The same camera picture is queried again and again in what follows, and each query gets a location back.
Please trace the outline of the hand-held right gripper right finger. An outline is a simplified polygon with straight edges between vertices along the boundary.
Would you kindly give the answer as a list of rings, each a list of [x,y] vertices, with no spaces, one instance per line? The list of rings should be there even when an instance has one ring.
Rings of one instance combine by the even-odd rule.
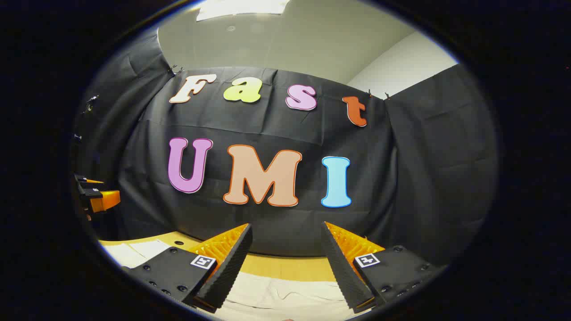
[[[383,248],[329,222],[321,225],[321,240],[341,293],[355,313],[393,305],[447,269],[404,246]]]

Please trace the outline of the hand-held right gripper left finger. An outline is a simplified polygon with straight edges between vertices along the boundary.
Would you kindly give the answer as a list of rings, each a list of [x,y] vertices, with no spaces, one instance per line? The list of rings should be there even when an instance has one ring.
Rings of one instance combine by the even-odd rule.
[[[130,277],[193,307],[222,307],[252,244],[251,224],[242,224],[188,250],[169,247],[134,268]]]

